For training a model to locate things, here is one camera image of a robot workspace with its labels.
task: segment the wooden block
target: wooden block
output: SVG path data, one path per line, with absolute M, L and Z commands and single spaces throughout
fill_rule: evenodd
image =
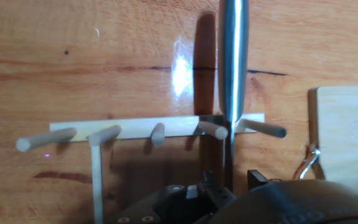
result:
M 310 90 L 311 144 L 326 180 L 358 188 L 358 86 Z

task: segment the wooden surface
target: wooden surface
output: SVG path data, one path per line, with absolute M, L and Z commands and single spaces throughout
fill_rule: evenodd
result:
M 91 220 L 87 143 L 29 153 L 19 137 L 49 122 L 218 113 L 217 0 L 0 0 L 0 223 Z M 358 1 L 250 1 L 245 112 L 285 139 L 237 136 L 235 194 L 246 172 L 291 179 L 308 145 L 307 91 L 358 85 Z M 103 147 L 106 213 L 168 184 L 219 174 L 209 137 Z
M 326 180 L 358 189 L 358 86 L 327 86 L 313 90 L 319 162 Z

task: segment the wooden stick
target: wooden stick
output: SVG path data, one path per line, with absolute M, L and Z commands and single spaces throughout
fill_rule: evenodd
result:
M 229 134 L 225 127 L 206 121 L 200 121 L 198 123 L 198 127 L 205 133 L 210 134 L 219 140 L 226 139 L 227 135 Z
M 93 216 L 95 224 L 103 224 L 103 180 L 100 144 L 91 145 Z
M 114 125 L 113 127 L 106 128 L 97 133 L 91 134 L 88 138 L 89 144 L 91 146 L 100 146 L 107 140 L 115 139 L 121 131 L 122 129 L 120 126 Z
M 154 146 L 161 146 L 165 140 L 165 125 L 158 123 L 152 132 L 152 143 Z
M 19 151 L 27 152 L 37 147 L 46 146 L 54 142 L 60 142 L 64 140 L 70 140 L 77 134 L 75 128 L 66 128 L 58 131 L 51 131 L 45 134 L 39 134 L 36 136 L 30 136 L 26 138 L 20 138 L 16 142 L 16 148 Z
M 243 122 L 242 125 L 246 126 L 249 129 L 260 133 L 268 134 L 276 138 L 284 138 L 287 135 L 287 130 L 281 126 L 260 123 L 248 119 L 241 119 L 241 121 Z

